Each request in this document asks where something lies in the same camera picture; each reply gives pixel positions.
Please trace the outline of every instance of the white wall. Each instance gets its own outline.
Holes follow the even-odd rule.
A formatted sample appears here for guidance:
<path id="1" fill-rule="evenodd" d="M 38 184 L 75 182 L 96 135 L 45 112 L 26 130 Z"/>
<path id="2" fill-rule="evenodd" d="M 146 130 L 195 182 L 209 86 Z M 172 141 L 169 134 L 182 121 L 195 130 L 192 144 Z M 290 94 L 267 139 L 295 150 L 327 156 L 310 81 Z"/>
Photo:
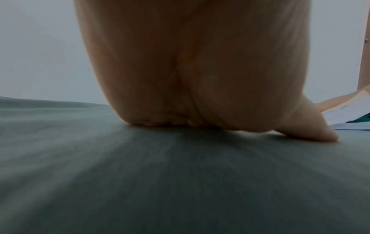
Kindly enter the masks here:
<path id="1" fill-rule="evenodd" d="M 314 102 L 356 90 L 369 0 L 313 0 L 305 93 Z M 0 96 L 106 103 L 72 0 L 0 1 Z"/>

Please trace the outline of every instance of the green bed sheet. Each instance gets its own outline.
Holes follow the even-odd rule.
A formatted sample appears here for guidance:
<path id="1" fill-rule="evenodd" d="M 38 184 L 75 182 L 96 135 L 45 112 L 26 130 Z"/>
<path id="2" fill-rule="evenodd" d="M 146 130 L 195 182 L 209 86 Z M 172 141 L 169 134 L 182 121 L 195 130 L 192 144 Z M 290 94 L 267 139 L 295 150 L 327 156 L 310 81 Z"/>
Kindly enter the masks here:
<path id="1" fill-rule="evenodd" d="M 0 99 L 1 234 L 370 233 L 370 132 L 337 144 L 138 128 Z"/>

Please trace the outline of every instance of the wall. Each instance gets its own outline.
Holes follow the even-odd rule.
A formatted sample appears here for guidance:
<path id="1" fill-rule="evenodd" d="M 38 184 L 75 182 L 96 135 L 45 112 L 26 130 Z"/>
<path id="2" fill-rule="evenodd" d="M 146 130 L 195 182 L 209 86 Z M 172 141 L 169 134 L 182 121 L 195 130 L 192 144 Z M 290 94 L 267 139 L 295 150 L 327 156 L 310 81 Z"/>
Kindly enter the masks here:
<path id="1" fill-rule="evenodd" d="M 369 0 L 313 0 L 305 93 L 314 102 L 356 90 Z M 106 103 L 72 0 L 0 1 L 0 96 Z"/>

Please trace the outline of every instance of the human hand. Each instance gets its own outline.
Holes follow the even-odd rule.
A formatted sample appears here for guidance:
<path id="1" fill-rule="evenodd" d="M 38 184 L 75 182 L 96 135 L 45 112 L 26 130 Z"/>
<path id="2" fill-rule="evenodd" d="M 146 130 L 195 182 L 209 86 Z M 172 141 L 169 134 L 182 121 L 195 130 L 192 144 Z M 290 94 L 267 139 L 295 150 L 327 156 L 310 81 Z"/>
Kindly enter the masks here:
<path id="1" fill-rule="evenodd" d="M 76 0 L 76 8 L 100 86 L 123 120 L 337 140 L 302 94 L 309 0 Z"/>

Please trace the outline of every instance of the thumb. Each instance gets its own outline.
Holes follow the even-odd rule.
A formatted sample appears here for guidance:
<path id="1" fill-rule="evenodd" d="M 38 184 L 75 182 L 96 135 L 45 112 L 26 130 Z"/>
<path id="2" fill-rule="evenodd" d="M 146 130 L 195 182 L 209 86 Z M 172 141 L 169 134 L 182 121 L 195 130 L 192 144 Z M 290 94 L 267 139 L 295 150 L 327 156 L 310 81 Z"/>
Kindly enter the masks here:
<path id="1" fill-rule="evenodd" d="M 311 141 L 335 142 L 339 136 L 327 124 L 315 105 L 305 96 L 297 110 L 276 131 Z"/>

